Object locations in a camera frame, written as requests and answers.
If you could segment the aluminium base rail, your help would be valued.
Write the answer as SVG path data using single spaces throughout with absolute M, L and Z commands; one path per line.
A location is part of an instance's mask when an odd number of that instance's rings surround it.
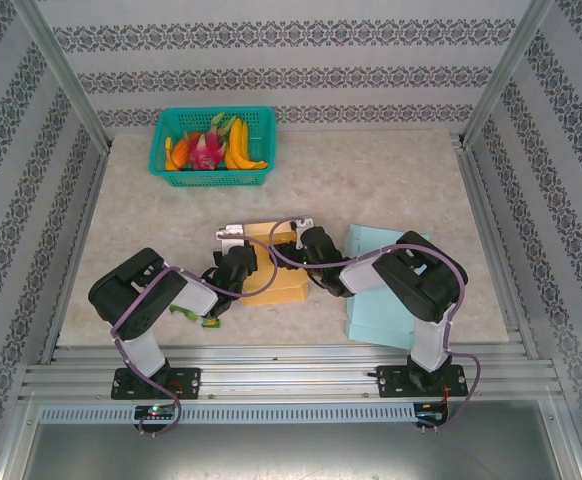
M 519 341 L 468 346 L 479 366 L 456 357 L 469 380 L 479 381 L 477 401 L 546 400 L 564 396 L 550 360 L 532 360 Z M 201 370 L 202 402 L 361 401 L 378 396 L 371 374 L 380 365 L 398 365 L 401 351 L 368 345 L 274 347 L 167 347 L 174 367 Z M 50 363 L 27 367 L 18 398 L 58 403 L 105 402 L 114 371 L 122 364 L 112 347 L 60 347 Z

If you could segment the orange mango fruit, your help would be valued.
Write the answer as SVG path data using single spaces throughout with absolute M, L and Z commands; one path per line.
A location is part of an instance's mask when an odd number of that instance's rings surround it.
M 181 138 L 174 142 L 171 137 L 165 140 L 165 170 L 168 172 L 183 170 L 189 158 L 189 139 Z

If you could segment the yellow banana bunch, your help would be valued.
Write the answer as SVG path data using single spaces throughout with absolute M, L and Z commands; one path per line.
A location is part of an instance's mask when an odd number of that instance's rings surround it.
M 239 117 L 234 119 L 229 130 L 225 164 L 229 170 L 264 170 L 268 167 L 267 162 L 250 158 L 248 127 Z

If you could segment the grey metal tray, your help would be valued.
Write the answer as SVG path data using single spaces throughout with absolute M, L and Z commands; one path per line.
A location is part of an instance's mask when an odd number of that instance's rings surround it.
M 471 404 L 422 431 L 391 404 L 330 422 L 264 420 L 265 404 L 197 404 L 149 439 L 109 404 L 20 409 L 0 480 L 582 480 L 582 448 L 554 400 Z

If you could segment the pink dragon fruit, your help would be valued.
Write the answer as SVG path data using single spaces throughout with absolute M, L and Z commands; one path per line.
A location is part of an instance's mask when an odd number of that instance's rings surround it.
M 187 164 L 194 170 L 215 170 L 224 159 L 227 144 L 216 126 L 205 133 L 192 132 L 186 138 Z

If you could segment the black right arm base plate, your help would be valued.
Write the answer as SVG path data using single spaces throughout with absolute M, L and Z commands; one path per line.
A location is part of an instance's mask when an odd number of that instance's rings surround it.
M 419 366 L 378 366 L 377 378 L 381 398 L 466 397 L 468 386 L 461 365 L 446 365 L 435 372 Z

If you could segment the aluminium side rail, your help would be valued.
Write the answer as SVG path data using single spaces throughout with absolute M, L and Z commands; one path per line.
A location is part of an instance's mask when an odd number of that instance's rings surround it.
M 92 218 L 96 209 L 109 156 L 109 153 L 102 154 L 98 160 L 97 167 L 93 171 L 87 197 L 83 204 L 80 223 L 78 225 L 78 229 L 75 232 L 73 248 L 68 257 L 68 263 L 66 265 L 63 282 L 58 291 L 58 295 L 52 309 L 52 316 L 46 331 L 42 349 L 39 352 L 39 357 L 37 360 L 38 364 L 48 364 L 53 358 L 56 344 L 60 336 L 61 328 L 71 299 L 71 294 L 79 270 L 79 265 L 87 241 Z
M 538 360 L 540 355 L 509 269 L 475 159 L 472 153 L 465 149 L 459 135 L 451 134 L 450 137 L 505 324 L 507 327 L 517 329 L 527 357 Z

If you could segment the aluminium frame post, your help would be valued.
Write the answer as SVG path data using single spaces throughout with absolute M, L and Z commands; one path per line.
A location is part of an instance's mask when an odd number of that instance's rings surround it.
M 477 101 L 459 139 L 463 149 L 472 145 L 515 72 L 531 40 L 544 21 L 554 0 L 530 0 L 512 37 Z
M 111 146 L 105 127 L 36 0 L 10 0 L 100 153 Z

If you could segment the teal plastic basket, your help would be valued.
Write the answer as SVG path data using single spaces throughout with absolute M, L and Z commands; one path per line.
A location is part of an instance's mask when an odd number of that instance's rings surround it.
M 248 153 L 254 161 L 265 161 L 264 170 L 229 170 L 225 156 L 215 170 L 194 170 L 188 164 L 181 171 L 165 170 L 165 140 L 174 142 L 192 132 L 205 133 L 216 126 L 226 140 L 232 122 L 239 117 L 248 127 Z M 219 187 L 260 185 L 273 170 L 276 156 L 276 119 L 266 106 L 167 108 L 157 121 L 149 160 L 151 174 L 174 187 Z

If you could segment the orange paper box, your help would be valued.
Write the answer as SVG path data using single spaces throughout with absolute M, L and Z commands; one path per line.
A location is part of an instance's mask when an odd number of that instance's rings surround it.
M 269 244 L 269 233 L 274 226 L 273 222 L 251 223 L 244 225 L 244 234 L 248 237 Z M 294 243 L 297 239 L 290 223 L 281 224 L 274 232 L 274 245 Z M 254 245 L 257 260 L 257 270 L 249 275 L 243 283 L 244 293 L 253 293 L 264 287 L 273 275 L 273 260 L 265 248 Z M 287 269 L 278 263 L 278 273 L 275 281 L 264 292 L 257 296 L 242 297 L 240 301 L 246 306 L 266 306 L 284 303 L 303 302 L 308 296 L 308 274 L 301 269 Z

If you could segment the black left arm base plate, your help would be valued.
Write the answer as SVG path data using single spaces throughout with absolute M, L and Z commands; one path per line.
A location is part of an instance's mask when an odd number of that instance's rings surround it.
M 153 375 L 151 380 L 181 400 L 195 400 L 199 395 L 201 370 L 165 366 Z M 119 368 L 113 377 L 111 398 L 113 400 L 162 400 L 169 399 L 169 396 L 141 380 L 129 368 Z

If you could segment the light blue paper box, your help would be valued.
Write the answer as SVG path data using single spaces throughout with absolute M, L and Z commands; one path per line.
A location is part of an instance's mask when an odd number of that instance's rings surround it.
M 344 255 L 357 257 L 395 243 L 403 231 L 351 224 L 345 237 Z M 415 317 L 392 293 L 380 286 L 346 299 L 350 340 L 410 350 Z

